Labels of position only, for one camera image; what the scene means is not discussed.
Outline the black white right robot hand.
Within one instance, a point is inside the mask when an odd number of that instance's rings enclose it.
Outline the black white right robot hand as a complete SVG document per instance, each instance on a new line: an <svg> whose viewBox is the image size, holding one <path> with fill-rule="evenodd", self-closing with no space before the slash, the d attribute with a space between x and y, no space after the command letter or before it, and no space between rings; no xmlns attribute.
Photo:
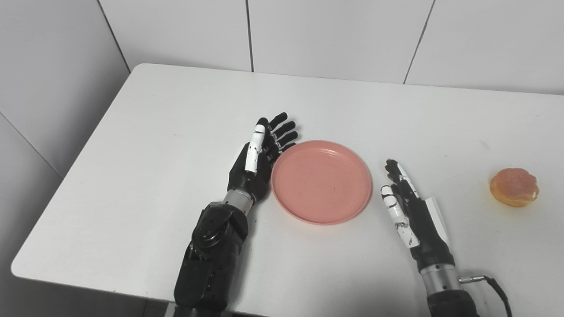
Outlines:
<svg viewBox="0 0 564 317"><path fill-rule="evenodd" d="M396 160L388 159L385 169L391 185L381 187L381 197L401 240L419 269L430 265L454 265L447 241L439 233L427 201L419 196L409 176Z"/></svg>

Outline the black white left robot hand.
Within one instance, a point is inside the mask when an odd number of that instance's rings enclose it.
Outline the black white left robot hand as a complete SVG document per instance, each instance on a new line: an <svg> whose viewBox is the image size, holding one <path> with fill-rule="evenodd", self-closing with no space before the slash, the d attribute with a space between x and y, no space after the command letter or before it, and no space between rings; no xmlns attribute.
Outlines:
<svg viewBox="0 0 564 317"><path fill-rule="evenodd" d="M298 139L296 123L286 112L272 120L262 117L255 125L249 142L242 147L229 172L228 191L239 189L257 203L267 194L276 161Z"/></svg>

